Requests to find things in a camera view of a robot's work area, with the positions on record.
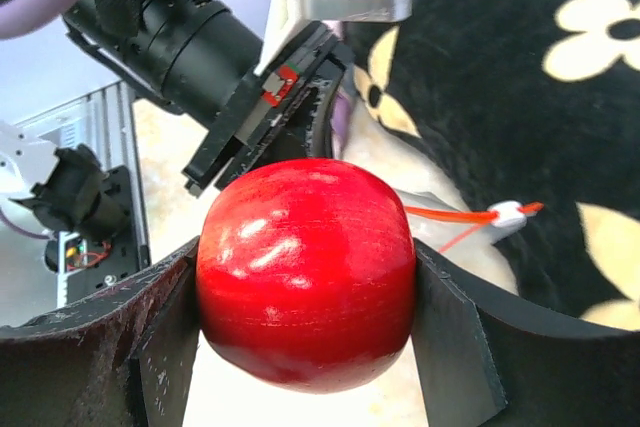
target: black flower center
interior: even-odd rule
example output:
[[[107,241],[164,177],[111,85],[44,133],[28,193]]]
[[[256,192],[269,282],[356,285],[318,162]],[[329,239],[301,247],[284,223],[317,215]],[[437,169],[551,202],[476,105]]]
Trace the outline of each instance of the black flower center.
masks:
[[[380,90],[380,87],[372,85],[369,89],[369,96],[367,99],[369,101],[369,105],[374,109],[377,109],[380,104],[380,99],[382,99],[382,91]]]
[[[609,26],[609,35],[617,40],[632,40],[640,37],[640,20],[625,19]]]

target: black cylinder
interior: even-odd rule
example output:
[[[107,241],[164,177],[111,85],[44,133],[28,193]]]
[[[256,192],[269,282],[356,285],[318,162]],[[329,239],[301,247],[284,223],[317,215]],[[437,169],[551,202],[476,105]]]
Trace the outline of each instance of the black cylinder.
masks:
[[[80,0],[65,19],[209,128],[257,64],[262,41],[217,0],[143,0],[141,8],[140,31],[127,39],[100,27],[94,0]]]

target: flower petal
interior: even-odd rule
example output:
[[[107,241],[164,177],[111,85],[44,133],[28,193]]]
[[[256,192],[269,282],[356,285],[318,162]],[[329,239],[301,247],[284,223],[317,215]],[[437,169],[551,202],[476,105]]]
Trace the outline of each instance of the flower petal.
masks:
[[[640,222],[599,205],[577,204],[589,255],[604,277],[640,300]],[[640,315],[640,305],[636,305]]]
[[[569,0],[556,12],[556,23],[570,32],[603,29],[633,16],[628,0]]]
[[[624,60],[632,69],[640,70],[640,40],[625,43]]]
[[[591,307],[582,320],[614,329],[640,330],[640,305],[630,300],[613,300]]]
[[[414,137],[420,137],[416,124],[409,114],[407,114],[402,105],[400,105],[400,102],[389,94],[385,93],[382,95],[377,109],[372,109],[369,105],[367,105],[367,108],[369,108],[369,112],[372,110],[378,111],[380,122],[388,129],[404,132]]]
[[[586,80],[603,73],[622,54],[620,41],[603,32],[570,36],[551,46],[542,61],[542,69],[563,82]]]
[[[380,90],[389,85],[391,65],[396,51],[399,27],[395,26],[387,30],[371,48],[369,53],[369,73]]]
[[[369,89],[372,84],[371,77],[369,77],[369,74],[367,74],[364,69],[361,69],[357,65],[353,66],[353,83],[362,100],[368,102],[367,97],[369,96]]]

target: flower pattern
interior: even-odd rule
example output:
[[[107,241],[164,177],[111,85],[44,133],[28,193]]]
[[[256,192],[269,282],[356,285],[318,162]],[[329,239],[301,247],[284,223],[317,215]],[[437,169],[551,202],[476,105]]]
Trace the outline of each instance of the flower pattern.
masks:
[[[388,129],[420,137],[409,114],[386,92],[398,40],[398,29],[397,26],[393,27],[377,40],[369,52],[369,72],[355,66],[353,79],[356,90],[374,119]]]
[[[640,222],[621,212],[578,204],[587,251],[604,277],[627,299],[591,307],[582,319],[640,330]]]
[[[640,4],[632,5],[629,0],[569,0],[558,9],[555,20],[573,35],[554,44],[545,55],[543,70],[551,77],[563,82],[590,79],[620,59],[640,70]],[[636,32],[612,33],[625,23],[625,27],[634,26]]]

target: red tomato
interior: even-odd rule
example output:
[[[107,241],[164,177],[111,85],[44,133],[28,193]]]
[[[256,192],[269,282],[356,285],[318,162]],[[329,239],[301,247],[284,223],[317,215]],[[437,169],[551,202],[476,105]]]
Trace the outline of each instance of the red tomato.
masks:
[[[197,265],[203,332],[224,359],[297,391],[357,387],[405,346],[416,254],[400,199],[351,164],[251,171],[206,218]]]

